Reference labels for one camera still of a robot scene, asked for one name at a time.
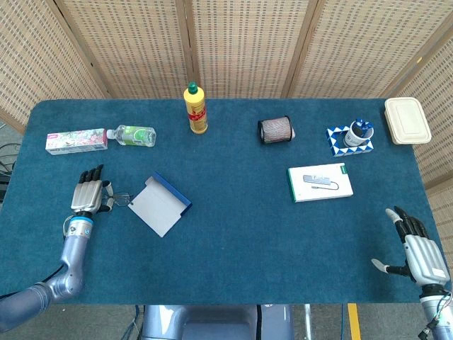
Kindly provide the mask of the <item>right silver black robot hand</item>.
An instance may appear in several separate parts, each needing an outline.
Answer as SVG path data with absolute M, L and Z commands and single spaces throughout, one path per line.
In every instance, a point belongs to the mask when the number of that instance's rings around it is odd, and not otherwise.
M 424 224 L 398 206 L 387 208 L 385 212 L 396 228 L 406 260 L 403 266 L 390 266 L 372 259 L 374 267 L 386 274 L 409 277 L 419 287 L 443 289 L 450 281 L 448 269 L 440 248 L 429 238 Z

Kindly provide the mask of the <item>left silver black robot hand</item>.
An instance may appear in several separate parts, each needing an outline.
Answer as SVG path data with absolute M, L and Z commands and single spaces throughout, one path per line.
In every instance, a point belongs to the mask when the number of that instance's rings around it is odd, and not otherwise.
M 92 218 L 96 213 L 108 213 L 112 210 L 113 187 L 110 181 L 103 181 L 103 165 L 84 171 L 79 178 L 71 202 L 75 216 Z

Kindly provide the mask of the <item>wire-frame eyeglasses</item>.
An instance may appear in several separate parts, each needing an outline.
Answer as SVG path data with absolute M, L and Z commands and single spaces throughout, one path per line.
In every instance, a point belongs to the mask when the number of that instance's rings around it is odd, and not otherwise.
M 111 183 L 103 187 L 103 202 L 109 207 L 113 208 L 114 205 L 119 207 L 128 206 L 132 200 L 133 195 L 124 192 L 115 192 Z

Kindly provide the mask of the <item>blue cardboard box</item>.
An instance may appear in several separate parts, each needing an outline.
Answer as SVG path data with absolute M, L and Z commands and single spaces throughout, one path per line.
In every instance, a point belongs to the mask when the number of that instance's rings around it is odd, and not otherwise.
M 192 202 L 155 171 L 128 207 L 163 238 L 192 207 Z

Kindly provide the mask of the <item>floral toothpaste box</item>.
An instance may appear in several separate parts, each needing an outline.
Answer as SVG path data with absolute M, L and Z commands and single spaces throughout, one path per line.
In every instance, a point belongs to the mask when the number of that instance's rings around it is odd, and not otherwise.
M 105 128 L 50 133 L 45 145 L 45 150 L 51 155 L 92 152 L 107 148 Z

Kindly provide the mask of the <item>clear water bottle green label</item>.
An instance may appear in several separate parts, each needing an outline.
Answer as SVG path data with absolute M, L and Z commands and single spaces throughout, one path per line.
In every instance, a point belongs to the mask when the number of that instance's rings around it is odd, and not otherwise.
M 106 130 L 106 136 L 123 146 L 153 147 L 156 141 L 156 131 L 152 127 L 119 125 L 114 130 Z

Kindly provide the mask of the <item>white green adapter box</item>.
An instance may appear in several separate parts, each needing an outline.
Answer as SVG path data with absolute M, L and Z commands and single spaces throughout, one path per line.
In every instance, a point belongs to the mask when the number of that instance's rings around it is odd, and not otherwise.
M 288 168 L 287 178 L 295 203 L 353 195 L 345 163 Z

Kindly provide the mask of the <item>beige lidded food container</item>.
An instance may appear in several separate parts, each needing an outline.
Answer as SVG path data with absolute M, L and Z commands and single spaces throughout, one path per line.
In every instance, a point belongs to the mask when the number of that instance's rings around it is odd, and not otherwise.
M 430 127 L 418 99 L 388 98 L 384 106 L 384 115 L 394 144 L 419 145 L 431 141 Z

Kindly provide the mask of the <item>yellow bottle green cap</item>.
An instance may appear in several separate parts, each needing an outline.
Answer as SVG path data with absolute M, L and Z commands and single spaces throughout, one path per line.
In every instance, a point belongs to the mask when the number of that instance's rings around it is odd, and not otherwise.
M 184 91 L 183 98 L 188 112 L 190 129 L 195 134 L 205 133 L 208 127 L 205 92 L 195 81 L 191 81 Z

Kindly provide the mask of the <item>white paper cup blue logo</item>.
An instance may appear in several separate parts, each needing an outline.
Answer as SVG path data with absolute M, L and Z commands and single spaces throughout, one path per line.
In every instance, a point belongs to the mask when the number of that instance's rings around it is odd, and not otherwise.
M 374 126 L 372 129 L 368 130 L 366 134 L 358 134 L 357 131 L 353 130 L 354 122 L 355 120 L 351 123 L 349 130 L 343 138 L 345 145 L 347 145 L 348 147 L 357 147 L 363 145 L 374 134 Z

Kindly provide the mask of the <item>blue white snake puzzle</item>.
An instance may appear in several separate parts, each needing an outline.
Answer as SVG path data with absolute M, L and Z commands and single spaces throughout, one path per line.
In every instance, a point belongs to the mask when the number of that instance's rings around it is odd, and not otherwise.
M 346 125 L 328 127 L 326 129 L 326 137 L 334 157 L 344 157 L 354 154 L 365 154 L 374 150 L 374 146 L 370 138 L 364 139 L 363 143 L 349 147 L 344 143 L 344 137 L 349 131 L 349 127 Z

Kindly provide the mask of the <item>blue felt table cover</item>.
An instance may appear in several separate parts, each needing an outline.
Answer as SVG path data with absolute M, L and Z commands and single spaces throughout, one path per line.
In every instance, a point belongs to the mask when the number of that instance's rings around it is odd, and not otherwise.
M 161 238 L 129 208 L 94 217 L 76 301 L 90 304 L 414 302 L 410 279 L 378 271 L 404 251 L 386 208 L 439 239 L 413 149 L 390 138 L 381 99 L 210 99 L 194 134 L 183 100 L 37 104 L 0 209 L 0 295 L 59 268 L 62 224 L 81 173 L 100 164 L 115 191 L 138 194 L 156 171 L 192 202 Z M 295 138 L 263 144 L 258 121 L 289 116 Z M 326 129 L 364 118 L 374 150 L 343 157 L 353 195 L 295 203 L 291 167 L 332 164 Z M 151 127 L 153 147 L 51 155 L 55 132 Z

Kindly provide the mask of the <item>grey blue robot torso base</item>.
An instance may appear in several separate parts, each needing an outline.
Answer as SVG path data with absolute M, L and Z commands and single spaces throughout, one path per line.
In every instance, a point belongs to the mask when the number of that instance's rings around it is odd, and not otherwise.
M 140 340 L 294 340 L 290 305 L 147 305 Z

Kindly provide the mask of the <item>black mesh pen holder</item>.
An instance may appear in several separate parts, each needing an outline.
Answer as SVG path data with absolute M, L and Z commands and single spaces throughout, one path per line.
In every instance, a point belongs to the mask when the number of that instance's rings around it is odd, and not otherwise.
M 263 144 L 289 142 L 295 138 L 295 131 L 289 116 L 258 121 L 258 136 Z

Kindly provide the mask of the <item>woven bamboo folding screen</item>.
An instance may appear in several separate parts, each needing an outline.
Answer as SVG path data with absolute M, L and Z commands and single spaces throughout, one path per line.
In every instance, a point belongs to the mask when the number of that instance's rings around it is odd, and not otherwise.
M 0 135 L 56 98 L 413 96 L 453 251 L 453 0 L 0 0 Z

